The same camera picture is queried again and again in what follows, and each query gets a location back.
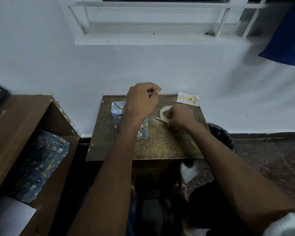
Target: adhesive tape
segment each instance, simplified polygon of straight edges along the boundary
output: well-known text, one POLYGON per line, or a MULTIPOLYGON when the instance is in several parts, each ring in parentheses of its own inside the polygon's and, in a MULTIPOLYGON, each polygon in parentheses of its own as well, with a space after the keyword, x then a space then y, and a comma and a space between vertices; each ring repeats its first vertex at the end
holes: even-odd
POLYGON ((165 106, 165 107, 162 107, 162 109, 159 111, 159 118, 165 123, 168 123, 169 119, 164 116, 163 112, 169 110, 171 107, 172 106, 165 106))

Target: sheet of paper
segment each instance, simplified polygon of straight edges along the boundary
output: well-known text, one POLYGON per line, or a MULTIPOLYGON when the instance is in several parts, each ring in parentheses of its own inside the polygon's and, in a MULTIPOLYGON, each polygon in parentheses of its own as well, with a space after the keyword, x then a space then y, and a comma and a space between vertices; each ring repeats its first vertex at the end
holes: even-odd
POLYGON ((0 198, 0 236, 19 236, 36 209, 10 197, 0 198))
POLYGON ((199 107, 199 96, 190 93, 178 93, 177 103, 185 103, 199 107))

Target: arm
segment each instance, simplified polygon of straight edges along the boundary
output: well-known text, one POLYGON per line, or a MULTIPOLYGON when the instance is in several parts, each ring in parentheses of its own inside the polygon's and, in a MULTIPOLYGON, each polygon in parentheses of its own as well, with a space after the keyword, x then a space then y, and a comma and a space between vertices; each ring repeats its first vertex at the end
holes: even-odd
POLYGON ((138 130, 158 102, 153 83, 129 89, 119 133, 75 217, 68 236, 124 236, 130 206, 131 169, 138 130))
POLYGON ((169 126, 184 129, 193 138, 228 202, 256 235, 295 211, 295 202, 288 195, 211 135, 187 105, 173 106, 169 119, 169 126))

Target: white sleeve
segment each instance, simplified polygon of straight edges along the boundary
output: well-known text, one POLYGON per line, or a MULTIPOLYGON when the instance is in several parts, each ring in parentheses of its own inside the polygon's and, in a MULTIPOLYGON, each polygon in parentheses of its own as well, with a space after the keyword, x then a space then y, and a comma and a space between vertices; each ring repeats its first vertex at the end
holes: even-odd
POLYGON ((295 212, 270 224, 263 236, 295 236, 295 212))

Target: window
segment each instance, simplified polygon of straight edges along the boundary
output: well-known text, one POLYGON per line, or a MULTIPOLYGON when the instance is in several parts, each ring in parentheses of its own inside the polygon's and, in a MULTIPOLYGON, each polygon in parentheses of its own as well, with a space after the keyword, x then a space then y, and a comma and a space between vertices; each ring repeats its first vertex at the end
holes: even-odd
POLYGON ((293 0, 59 0, 77 45, 219 44, 271 36, 293 0))

